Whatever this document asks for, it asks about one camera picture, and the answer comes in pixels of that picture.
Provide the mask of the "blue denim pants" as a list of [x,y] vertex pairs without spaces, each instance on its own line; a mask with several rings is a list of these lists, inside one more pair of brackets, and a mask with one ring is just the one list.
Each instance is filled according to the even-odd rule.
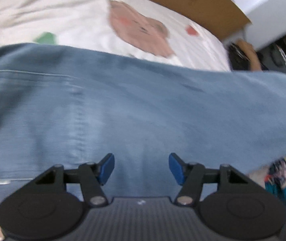
[[107,153],[108,196],[175,196],[168,155],[243,173],[286,155],[286,75],[210,72],[67,46],[0,47],[0,202]]

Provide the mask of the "folded dark patterned clothes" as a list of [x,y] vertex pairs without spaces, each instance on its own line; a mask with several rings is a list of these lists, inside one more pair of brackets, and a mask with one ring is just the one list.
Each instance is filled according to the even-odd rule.
[[239,48],[238,45],[231,43],[228,47],[228,57],[231,64],[231,68],[234,71],[249,71],[250,60]]

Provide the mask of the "folded brown garment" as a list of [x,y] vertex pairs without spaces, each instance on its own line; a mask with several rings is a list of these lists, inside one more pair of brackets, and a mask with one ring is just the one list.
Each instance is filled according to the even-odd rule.
[[239,48],[244,52],[246,57],[249,59],[250,70],[253,72],[254,71],[262,71],[261,63],[259,61],[259,58],[258,58],[256,51],[254,50],[254,47],[242,39],[238,39],[236,41],[236,44],[239,46]]

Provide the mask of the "dark bag in background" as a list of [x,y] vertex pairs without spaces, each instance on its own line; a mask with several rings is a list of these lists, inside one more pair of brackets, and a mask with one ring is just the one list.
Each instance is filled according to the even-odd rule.
[[274,71],[286,74],[286,62],[275,43],[257,51],[257,55],[263,71]]

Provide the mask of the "cream bear print bedsheet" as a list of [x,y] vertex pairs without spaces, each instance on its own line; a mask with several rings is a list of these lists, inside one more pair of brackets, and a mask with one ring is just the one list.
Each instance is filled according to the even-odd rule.
[[0,47],[26,42],[230,71],[214,35],[148,0],[0,0]]

